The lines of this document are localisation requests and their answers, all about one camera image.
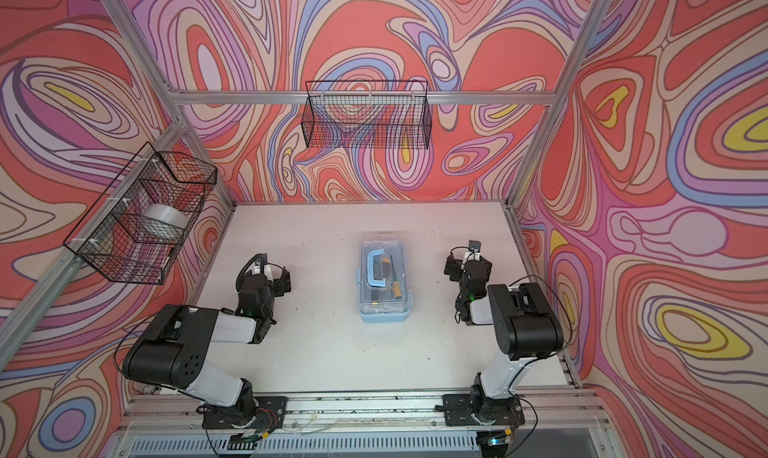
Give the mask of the blue plastic tool box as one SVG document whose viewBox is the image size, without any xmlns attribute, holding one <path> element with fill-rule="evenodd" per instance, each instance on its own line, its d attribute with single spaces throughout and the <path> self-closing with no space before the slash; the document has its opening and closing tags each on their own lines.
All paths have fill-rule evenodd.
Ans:
<svg viewBox="0 0 768 458">
<path fill-rule="evenodd" d="M 402 300 L 392 294 L 390 259 L 400 275 Z M 413 308 L 413 297 L 407 277 L 407 250 L 401 237 L 392 233 L 366 234 L 360 245 L 357 269 L 358 312 L 366 323 L 405 321 Z"/>
</svg>

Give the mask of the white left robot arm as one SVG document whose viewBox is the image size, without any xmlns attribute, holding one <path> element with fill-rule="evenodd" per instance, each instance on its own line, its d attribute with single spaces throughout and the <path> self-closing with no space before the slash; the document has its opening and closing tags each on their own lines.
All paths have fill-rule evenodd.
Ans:
<svg viewBox="0 0 768 458">
<path fill-rule="evenodd" d="M 241 407 L 249 382 L 207 358 L 214 343 L 258 345 L 277 324 L 275 299 L 291 291 L 290 272 L 255 256 L 235 279 L 233 310 L 167 305 L 131 346 L 120 372 L 146 385 L 176 390 L 208 405 Z"/>
</svg>

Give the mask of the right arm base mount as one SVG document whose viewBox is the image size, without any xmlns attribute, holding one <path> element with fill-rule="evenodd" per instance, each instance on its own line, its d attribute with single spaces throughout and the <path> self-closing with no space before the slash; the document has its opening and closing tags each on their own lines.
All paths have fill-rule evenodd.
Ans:
<svg viewBox="0 0 768 458">
<path fill-rule="evenodd" d="M 495 399 L 487 397 L 479 385 L 468 393 L 444 394 L 435 406 L 449 427 L 506 426 L 512 430 L 525 423 L 520 399 L 516 395 Z"/>
</svg>

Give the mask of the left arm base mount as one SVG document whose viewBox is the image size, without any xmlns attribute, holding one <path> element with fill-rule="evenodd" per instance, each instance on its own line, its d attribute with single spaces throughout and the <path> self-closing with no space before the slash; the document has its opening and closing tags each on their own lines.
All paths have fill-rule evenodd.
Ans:
<svg viewBox="0 0 768 458">
<path fill-rule="evenodd" d="M 206 430 L 274 431 L 283 426 L 287 396 L 256 396 L 251 404 L 238 402 L 231 407 L 201 404 L 196 412 L 203 417 Z"/>
</svg>

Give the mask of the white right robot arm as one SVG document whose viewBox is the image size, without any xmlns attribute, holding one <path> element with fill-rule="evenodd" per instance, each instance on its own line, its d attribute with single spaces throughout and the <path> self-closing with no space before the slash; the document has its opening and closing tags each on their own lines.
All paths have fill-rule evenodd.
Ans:
<svg viewBox="0 0 768 458">
<path fill-rule="evenodd" d="M 474 388 L 486 400 L 506 400 L 536 363 L 558 354 L 565 345 L 562 325 L 541 286 L 529 275 L 511 284 L 490 282 L 492 263 L 468 246 L 446 257 L 444 274 L 458 284 L 454 320 L 493 328 L 498 352 L 478 374 Z"/>
</svg>

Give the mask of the yellow handle screwdriver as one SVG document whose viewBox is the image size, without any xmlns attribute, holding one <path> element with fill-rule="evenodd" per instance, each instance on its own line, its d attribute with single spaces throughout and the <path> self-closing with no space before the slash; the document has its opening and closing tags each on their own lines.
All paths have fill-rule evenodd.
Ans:
<svg viewBox="0 0 768 458">
<path fill-rule="evenodd" d="M 403 299 L 403 291 L 402 286 L 400 283 L 400 275 L 398 273 L 395 261 L 393 258 L 390 259 L 390 268 L 391 268 L 391 281 L 392 281 L 392 294 L 394 300 L 402 300 Z"/>
</svg>

